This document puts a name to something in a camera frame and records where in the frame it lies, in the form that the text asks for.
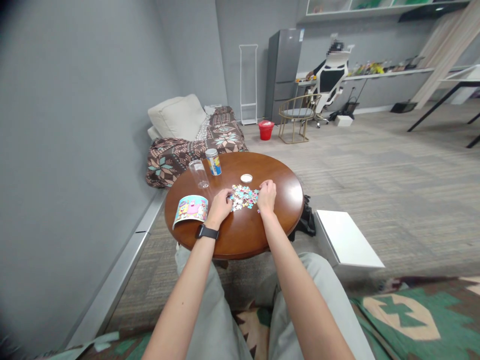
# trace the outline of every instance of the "canned drink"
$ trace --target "canned drink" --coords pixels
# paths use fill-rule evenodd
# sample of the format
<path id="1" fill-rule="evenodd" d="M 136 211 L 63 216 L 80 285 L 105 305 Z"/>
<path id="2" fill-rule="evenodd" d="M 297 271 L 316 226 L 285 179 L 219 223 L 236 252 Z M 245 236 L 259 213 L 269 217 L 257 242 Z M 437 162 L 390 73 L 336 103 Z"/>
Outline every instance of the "canned drink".
<path id="1" fill-rule="evenodd" d="M 220 175 L 222 173 L 222 169 L 220 168 L 220 159 L 219 159 L 219 152 L 217 149 L 208 149 L 205 151 L 206 159 L 208 160 L 208 164 L 210 165 L 211 174 L 214 176 Z"/>

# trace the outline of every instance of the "clear glass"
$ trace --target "clear glass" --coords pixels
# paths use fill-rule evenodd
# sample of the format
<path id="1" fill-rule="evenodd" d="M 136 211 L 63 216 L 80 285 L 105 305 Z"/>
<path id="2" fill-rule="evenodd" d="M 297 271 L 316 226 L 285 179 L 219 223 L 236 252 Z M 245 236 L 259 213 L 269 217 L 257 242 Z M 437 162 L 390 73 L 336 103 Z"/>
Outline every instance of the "clear glass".
<path id="1" fill-rule="evenodd" d="M 188 167 L 198 187 L 200 189 L 208 188 L 210 183 L 202 160 L 193 160 L 188 164 Z"/>

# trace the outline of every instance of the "gray carpet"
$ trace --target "gray carpet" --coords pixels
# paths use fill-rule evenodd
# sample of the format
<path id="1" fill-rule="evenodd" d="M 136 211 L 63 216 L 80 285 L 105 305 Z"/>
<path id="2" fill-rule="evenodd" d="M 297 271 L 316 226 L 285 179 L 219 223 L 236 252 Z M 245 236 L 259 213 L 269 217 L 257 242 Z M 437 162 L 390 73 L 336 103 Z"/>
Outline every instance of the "gray carpet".
<path id="1" fill-rule="evenodd" d="M 480 100 L 445 105 L 412 133 L 407 129 L 427 110 L 407 114 L 357 115 L 351 127 L 309 125 L 308 143 L 261 141 L 257 126 L 242 129 L 248 148 L 276 158 L 300 179 L 313 209 L 346 211 L 385 264 L 351 294 L 373 291 L 375 281 L 405 275 L 480 273 Z M 321 254 L 314 238 L 297 232 L 298 252 Z M 113 313 L 108 331 L 152 326 L 177 280 L 175 241 L 160 217 Z M 230 261 L 219 269 L 225 297 L 244 307 L 274 271 L 264 253 Z"/>

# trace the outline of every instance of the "smartwatch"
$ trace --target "smartwatch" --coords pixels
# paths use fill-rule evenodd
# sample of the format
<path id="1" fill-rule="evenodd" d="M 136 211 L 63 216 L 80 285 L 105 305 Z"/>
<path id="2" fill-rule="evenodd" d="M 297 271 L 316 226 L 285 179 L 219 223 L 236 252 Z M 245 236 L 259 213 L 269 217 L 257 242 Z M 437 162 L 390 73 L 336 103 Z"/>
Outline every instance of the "smartwatch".
<path id="1" fill-rule="evenodd" d="M 205 226 L 205 224 L 202 224 L 198 227 L 195 238 L 200 239 L 204 236 L 206 236 L 207 238 L 215 239 L 215 241 L 217 241 L 217 239 L 219 238 L 219 232 L 217 230 L 209 229 Z"/>

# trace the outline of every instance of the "white box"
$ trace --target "white box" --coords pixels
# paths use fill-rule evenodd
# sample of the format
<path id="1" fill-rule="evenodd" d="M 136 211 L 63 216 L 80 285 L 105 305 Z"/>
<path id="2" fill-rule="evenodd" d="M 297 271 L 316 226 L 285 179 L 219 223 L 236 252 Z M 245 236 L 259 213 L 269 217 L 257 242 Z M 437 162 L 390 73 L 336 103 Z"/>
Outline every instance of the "white box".
<path id="1" fill-rule="evenodd" d="M 335 126 L 350 126 L 354 120 L 350 116 L 337 115 L 333 122 Z"/>
<path id="2" fill-rule="evenodd" d="M 347 212 L 317 210 L 314 217 L 319 246 L 337 276 L 364 276 L 385 267 Z"/>

